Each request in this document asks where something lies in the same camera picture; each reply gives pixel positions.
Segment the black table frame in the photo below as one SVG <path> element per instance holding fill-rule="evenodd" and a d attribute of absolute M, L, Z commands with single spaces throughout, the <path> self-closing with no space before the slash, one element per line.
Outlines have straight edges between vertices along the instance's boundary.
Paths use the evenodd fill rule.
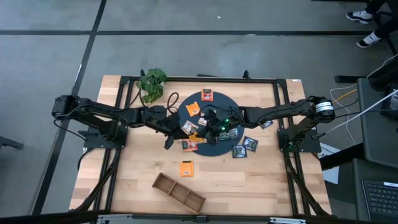
<path fill-rule="evenodd" d="M 137 94 L 135 81 L 120 84 L 120 75 L 105 75 L 99 92 L 91 100 L 114 106 L 121 99 L 120 107 L 129 103 L 127 96 Z M 209 88 L 223 93 L 241 106 L 275 106 L 274 87 L 277 87 L 280 103 L 305 98 L 301 80 L 285 80 L 281 84 L 243 82 L 243 78 L 191 77 L 190 81 L 167 81 L 164 95 L 156 101 L 166 105 L 167 98 L 178 92 L 177 106 L 188 96 Z M 199 215 L 292 216 L 293 211 L 314 215 L 308 200 L 302 198 L 297 184 L 288 177 L 285 159 L 278 148 L 277 128 L 292 123 L 284 118 L 266 129 L 244 131 L 243 136 L 259 140 L 256 152 L 248 152 L 248 158 L 233 159 L 231 152 L 207 157 L 194 152 L 183 152 L 181 143 L 164 149 L 165 137 L 149 128 L 129 129 L 127 145 L 121 149 L 118 168 L 107 180 L 89 210 L 109 209 L 113 213 L 193 214 L 192 210 L 177 202 L 152 184 L 160 173 L 168 175 L 206 198 Z M 77 208 L 99 182 L 99 178 L 115 155 L 116 149 L 93 149 L 81 161 L 70 208 Z M 331 213 L 321 165 L 311 153 L 293 153 L 287 157 L 298 172 L 303 174 L 307 189 L 324 211 Z M 180 176 L 180 162 L 193 161 L 194 176 Z"/>

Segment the black chair leg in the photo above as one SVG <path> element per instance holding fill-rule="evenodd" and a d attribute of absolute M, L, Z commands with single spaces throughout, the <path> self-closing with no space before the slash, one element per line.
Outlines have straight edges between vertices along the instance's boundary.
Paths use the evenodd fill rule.
<path fill-rule="evenodd" d="M 24 144 L 21 142 L 14 141 L 12 139 L 8 139 L 0 136 L 0 150 L 2 147 L 13 147 L 14 149 L 22 149 Z"/>

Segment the green potted plant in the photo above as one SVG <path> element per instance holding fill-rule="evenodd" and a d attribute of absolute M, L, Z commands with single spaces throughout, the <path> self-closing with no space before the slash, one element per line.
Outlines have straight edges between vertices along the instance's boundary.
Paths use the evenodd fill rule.
<path fill-rule="evenodd" d="M 148 69 L 147 73 L 140 70 L 137 82 L 139 97 L 145 104 L 153 103 L 163 96 L 167 75 L 161 68 Z"/>

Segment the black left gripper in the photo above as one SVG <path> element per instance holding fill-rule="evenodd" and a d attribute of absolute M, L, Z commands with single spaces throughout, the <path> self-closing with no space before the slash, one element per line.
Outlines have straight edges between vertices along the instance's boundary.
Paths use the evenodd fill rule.
<path fill-rule="evenodd" d="M 180 116 L 178 112 L 167 115 L 166 110 L 152 112 L 153 129 L 167 137 L 164 148 L 169 150 L 175 139 L 186 139 L 187 134 L 180 127 Z"/>

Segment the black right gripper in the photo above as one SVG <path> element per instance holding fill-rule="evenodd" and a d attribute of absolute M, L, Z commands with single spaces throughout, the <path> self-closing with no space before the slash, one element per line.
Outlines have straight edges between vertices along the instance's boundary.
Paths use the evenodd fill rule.
<path fill-rule="evenodd" d="M 207 143 L 212 146 L 217 143 L 217 133 L 228 132 L 244 123 L 242 114 L 234 107 L 209 110 L 208 122 L 214 124 L 214 131 L 207 131 L 205 134 Z"/>

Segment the person's leg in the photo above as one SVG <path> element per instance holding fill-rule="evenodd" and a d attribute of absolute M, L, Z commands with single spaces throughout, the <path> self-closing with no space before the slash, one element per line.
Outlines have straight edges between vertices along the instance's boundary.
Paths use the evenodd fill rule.
<path fill-rule="evenodd" d="M 378 27 L 374 34 L 376 37 L 383 39 L 387 37 L 391 32 L 398 29 L 398 19 L 391 19 L 382 26 Z"/>
<path fill-rule="evenodd" d="M 381 6 L 385 4 L 387 0 L 370 0 L 369 3 L 367 4 L 367 7 L 365 8 L 365 11 L 368 14 L 375 15 L 378 10 L 380 10 Z"/>

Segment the person's shoe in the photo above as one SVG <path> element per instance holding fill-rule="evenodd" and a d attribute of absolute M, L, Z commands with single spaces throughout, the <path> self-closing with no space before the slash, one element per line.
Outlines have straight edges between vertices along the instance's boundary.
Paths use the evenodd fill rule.
<path fill-rule="evenodd" d="M 378 43 L 381 40 L 380 37 L 378 37 L 375 32 L 370 33 L 368 36 L 366 36 L 364 39 L 358 41 L 356 45 L 359 48 L 365 49 L 368 48 L 376 43 Z"/>
<path fill-rule="evenodd" d="M 346 14 L 346 18 L 350 21 L 357 21 L 361 24 L 369 24 L 373 19 L 373 15 L 366 11 L 354 11 L 348 12 Z"/>

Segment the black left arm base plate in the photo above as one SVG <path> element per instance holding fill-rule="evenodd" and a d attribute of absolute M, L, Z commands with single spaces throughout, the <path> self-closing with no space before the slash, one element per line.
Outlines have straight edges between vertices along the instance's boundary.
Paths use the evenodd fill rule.
<path fill-rule="evenodd" d="M 84 146 L 87 148 L 123 148 L 126 144 L 128 127 L 116 126 L 104 130 L 89 127 L 87 131 L 78 133 L 85 138 Z"/>

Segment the grey desk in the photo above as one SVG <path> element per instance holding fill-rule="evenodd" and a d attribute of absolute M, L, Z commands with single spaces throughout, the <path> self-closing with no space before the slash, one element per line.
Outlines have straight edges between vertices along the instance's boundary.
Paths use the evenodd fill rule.
<path fill-rule="evenodd" d="M 360 78 L 357 81 L 359 109 L 364 111 L 360 116 L 363 133 L 364 157 L 367 161 L 398 169 L 398 121 L 383 116 L 380 102 L 386 94 L 374 90 L 369 80 Z"/>

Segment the black bag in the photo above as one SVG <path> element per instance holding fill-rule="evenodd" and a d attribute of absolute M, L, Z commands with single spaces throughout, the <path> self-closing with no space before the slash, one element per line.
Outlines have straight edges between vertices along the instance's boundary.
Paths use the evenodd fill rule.
<path fill-rule="evenodd" d="M 370 74 L 367 79 L 372 89 L 385 90 L 391 84 L 398 84 L 398 58 L 383 65 L 380 69 Z"/>

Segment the white paper sheet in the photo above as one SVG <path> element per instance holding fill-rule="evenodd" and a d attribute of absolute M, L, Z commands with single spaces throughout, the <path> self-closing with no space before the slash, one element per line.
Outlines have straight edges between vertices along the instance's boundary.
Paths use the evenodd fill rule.
<path fill-rule="evenodd" d="M 335 147 L 332 147 L 332 146 L 329 146 L 327 144 L 324 144 L 322 142 L 320 143 L 320 148 L 321 148 L 321 152 L 317 153 L 317 157 L 319 159 L 321 159 L 321 158 L 323 158 L 325 156 L 332 155 L 332 154 L 334 154 L 336 152 L 340 152 L 339 149 L 337 149 Z M 337 185 L 338 184 L 338 178 L 339 178 L 339 170 L 340 170 L 340 168 L 338 166 L 337 167 L 333 167 L 331 169 L 324 170 L 323 171 L 324 181 Z"/>

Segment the wooden three-compartment tray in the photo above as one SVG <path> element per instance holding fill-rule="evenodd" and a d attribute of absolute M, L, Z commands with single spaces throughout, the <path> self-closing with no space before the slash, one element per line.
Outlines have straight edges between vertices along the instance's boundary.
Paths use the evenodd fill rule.
<path fill-rule="evenodd" d="M 195 214 L 201 212 L 206 201 L 204 196 L 164 173 L 158 174 L 152 187 L 181 203 Z"/>

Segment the black laptop keyboard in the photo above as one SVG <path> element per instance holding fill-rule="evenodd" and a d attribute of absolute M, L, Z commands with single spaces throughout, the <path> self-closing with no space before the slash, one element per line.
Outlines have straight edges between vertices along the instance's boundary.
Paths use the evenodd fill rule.
<path fill-rule="evenodd" d="M 398 223 L 398 183 L 364 180 L 362 185 L 369 219 Z"/>

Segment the silver metal bracket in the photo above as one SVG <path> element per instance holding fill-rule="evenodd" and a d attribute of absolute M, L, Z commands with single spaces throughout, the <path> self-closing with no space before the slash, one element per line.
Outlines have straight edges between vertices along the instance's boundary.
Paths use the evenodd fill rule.
<path fill-rule="evenodd" d="M 296 218 L 270 217 L 268 224 L 307 224 L 305 220 Z"/>
<path fill-rule="evenodd" d="M 99 215 L 96 224 L 109 224 L 110 221 L 133 219 L 133 214 L 108 214 Z"/>

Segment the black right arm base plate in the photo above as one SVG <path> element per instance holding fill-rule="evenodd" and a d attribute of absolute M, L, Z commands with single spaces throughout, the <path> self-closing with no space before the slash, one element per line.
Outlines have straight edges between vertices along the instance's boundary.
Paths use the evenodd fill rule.
<path fill-rule="evenodd" d="M 321 152 L 320 134 L 316 128 L 312 128 L 307 132 L 304 138 L 297 140 L 290 140 L 287 129 L 278 129 L 277 138 L 279 142 L 279 149 L 282 152 Z"/>

